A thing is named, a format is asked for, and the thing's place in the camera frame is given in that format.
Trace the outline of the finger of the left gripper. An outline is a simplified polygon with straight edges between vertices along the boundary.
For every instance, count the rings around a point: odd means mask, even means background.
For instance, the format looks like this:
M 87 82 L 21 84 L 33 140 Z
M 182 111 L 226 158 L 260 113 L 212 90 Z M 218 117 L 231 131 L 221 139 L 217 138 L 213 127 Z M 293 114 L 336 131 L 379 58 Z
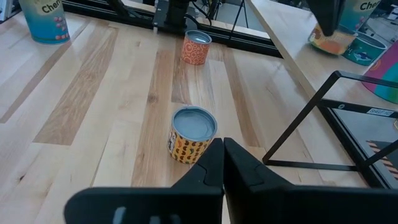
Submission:
M 345 2 L 345 0 L 307 0 L 309 9 L 325 36 L 331 36 L 337 30 Z

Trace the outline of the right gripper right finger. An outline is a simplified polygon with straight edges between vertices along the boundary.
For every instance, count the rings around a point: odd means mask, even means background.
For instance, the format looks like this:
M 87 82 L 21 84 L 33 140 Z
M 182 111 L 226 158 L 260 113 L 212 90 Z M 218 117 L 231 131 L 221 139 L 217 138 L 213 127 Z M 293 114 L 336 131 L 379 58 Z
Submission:
M 231 223 L 397 224 L 397 191 L 295 185 L 231 138 L 224 139 Z

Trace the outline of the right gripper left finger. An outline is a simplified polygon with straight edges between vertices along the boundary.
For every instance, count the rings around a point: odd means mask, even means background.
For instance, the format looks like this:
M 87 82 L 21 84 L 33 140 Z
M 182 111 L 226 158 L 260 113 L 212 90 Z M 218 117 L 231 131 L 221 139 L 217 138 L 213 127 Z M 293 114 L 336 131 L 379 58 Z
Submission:
M 224 145 L 212 141 L 171 187 L 92 187 L 65 204 L 66 223 L 221 223 Z

